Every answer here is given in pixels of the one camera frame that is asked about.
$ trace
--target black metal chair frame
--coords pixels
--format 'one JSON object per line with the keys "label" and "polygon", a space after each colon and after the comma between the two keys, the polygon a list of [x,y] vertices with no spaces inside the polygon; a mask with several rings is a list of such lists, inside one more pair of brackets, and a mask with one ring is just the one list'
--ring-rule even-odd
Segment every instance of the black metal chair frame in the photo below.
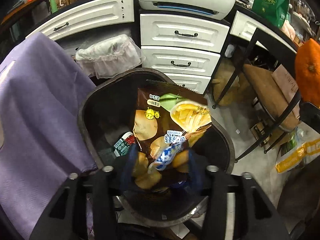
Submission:
{"label": "black metal chair frame", "polygon": [[[235,71],[231,75],[229,81],[227,82],[226,86],[224,87],[223,91],[221,92],[219,98],[212,106],[213,109],[216,108],[218,103],[221,99],[225,96],[229,88],[231,87],[232,83],[236,79],[236,77],[243,72],[243,65],[245,60],[251,54],[254,46],[256,45],[257,41],[259,41],[283,66],[284,68],[290,73],[290,75],[295,78],[295,70],[294,70],[294,60],[296,53],[289,49],[286,45],[282,44],[276,38],[272,37],[271,35],[265,33],[261,29],[257,28],[254,32],[248,47],[245,50],[244,56],[241,60],[239,60],[238,64],[235,66]],[[260,145],[268,136],[273,132],[274,129],[277,127],[281,128],[281,123],[286,119],[288,114],[293,110],[296,104],[300,101],[301,95],[300,91],[298,90],[294,97],[292,98],[291,102],[288,104],[287,108],[283,111],[283,113],[276,119],[274,119],[270,114],[271,120],[273,124],[270,127],[266,127],[263,132],[264,134],[252,144],[244,153],[242,153],[239,157],[236,158],[236,163],[252,152],[258,145]],[[284,131],[284,133],[267,149],[264,153],[267,153],[272,147],[274,147],[288,132]]]}

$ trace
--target drawer handle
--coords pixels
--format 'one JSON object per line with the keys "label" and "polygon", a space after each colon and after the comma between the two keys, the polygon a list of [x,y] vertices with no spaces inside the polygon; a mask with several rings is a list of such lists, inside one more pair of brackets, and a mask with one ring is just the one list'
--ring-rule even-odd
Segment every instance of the drawer handle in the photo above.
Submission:
{"label": "drawer handle", "polygon": [[181,35],[181,36],[186,36],[186,37],[196,37],[198,36],[198,33],[195,34],[184,34],[184,33],[179,33],[179,31],[174,31],[175,34]]}
{"label": "drawer handle", "polygon": [[189,67],[191,65],[191,62],[188,62],[188,65],[183,65],[183,64],[175,64],[174,61],[171,61],[171,64],[177,67]]}
{"label": "drawer handle", "polygon": [[69,25],[69,23],[68,22],[66,22],[66,24],[65,25],[62,25],[62,26],[60,26],[60,27],[58,27],[58,28],[54,28],[53,29],[53,31],[55,32],[55,31],[57,31],[57,30],[60,30],[62,27],[64,27],[64,26],[68,26]]}

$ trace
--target white cabinet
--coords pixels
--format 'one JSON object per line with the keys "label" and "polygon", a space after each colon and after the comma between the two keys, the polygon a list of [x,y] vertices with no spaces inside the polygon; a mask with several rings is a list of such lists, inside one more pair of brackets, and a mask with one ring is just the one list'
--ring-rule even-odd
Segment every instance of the white cabinet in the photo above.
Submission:
{"label": "white cabinet", "polygon": [[84,30],[126,22],[134,22],[133,0],[94,0],[57,15],[28,36],[42,32],[55,41]]}
{"label": "white cabinet", "polygon": [[141,46],[146,57],[143,67],[166,73],[211,76],[220,54],[196,49],[164,46]]}
{"label": "white cabinet", "polygon": [[140,14],[141,45],[220,52],[229,27],[212,21],[170,14]]}
{"label": "white cabinet", "polygon": [[177,73],[164,73],[177,85],[188,88],[199,94],[203,94],[211,77],[177,74]]}
{"label": "white cabinet", "polygon": [[[269,28],[267,28],[265,25],[263,25],[262,23],[252,19],[251,17],[237,11],[236,12],[236,16],[235,19],[233,21],[232,27],[230,29],[230,34],[234,35],[234,36],[238,36],[242,39],[245,39],[247,41],[250,41],[252,38],[252,35],[254,34],[256,28],[259,28],[263,31],[265,31],[266,33],[268,33],[269,35],[275,37],[277,40],[279,40],[281,43],[283,43],[284,45],[286,45],[289,49],[291,49],[292,51],[296,52],[294,50],[294,48],[292,48],[284,39],[282,39],[279,35],[277,35],[276,33],[274,33],[272,30],[270,30]],[[264,48],[265,47],[260,43],[257,42],[257,45]]]}

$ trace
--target chair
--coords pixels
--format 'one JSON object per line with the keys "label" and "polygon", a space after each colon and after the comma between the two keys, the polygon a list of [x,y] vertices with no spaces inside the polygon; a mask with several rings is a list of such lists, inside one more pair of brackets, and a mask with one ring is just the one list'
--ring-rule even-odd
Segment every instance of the chair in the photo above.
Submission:
{"label": "chair", "polygon": [[273,124],[270,127],[264,128],[264,134],[261,135],[261,137],[244,153],[236,158],[236,163],[238,162],[238,160],[242,159],[247,154],[252,152],[258,145],[260,145],[277,127],[279,127],[284,132],[267,150],[264,151],[264,153],[267,153],[287,133],[293,131],[299,123],[299,120],[297,120],[292,113],[292,109],[301,99],[299,90],[296,92],[291,102],[288,104],[280,88],[273,80],[271,71],[260,67],[244,64],[245,60],[249,57],[257,41],[259,41],[284,66],[284,68],[291,74],[291,76],[295,78],[294,60],[296,53],[273,36],[257,28],[251,38],[248,47],[245,50],[243,58],[238,61],[238,64],[236,64],[235,71],[233,72],[228,83],[221,92],[218,100],[212,107],[214,109],[216,108],[217,104],[224,97],[238,74],[240,72],[243,72],[248,82],[255,90],[261,106],[273,121]]}

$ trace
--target black trash can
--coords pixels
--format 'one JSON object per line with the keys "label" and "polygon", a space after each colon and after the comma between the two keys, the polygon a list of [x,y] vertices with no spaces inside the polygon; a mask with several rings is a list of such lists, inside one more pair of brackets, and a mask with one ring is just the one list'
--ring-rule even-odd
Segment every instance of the black trash can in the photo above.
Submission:
{"label": "black trash can", "polygon": [[[113,145],[125,132],[132,130],[137,89],[146,84],[146,80],[174,84],[157,70],[135,68],[98,86],[81,105],[78,126],[99,169],[112,165],[115,158]],[[193,146],[195,152],[206,156],[211,165],[231,173],[235,153],[222,126],[212,120],[212,126],[200,140],[201,143]],[[124,192],[119,200],[136,218],[156,227],[182,223],[206,205],[206,198],[183,189],[169,189],[160,194]]]}

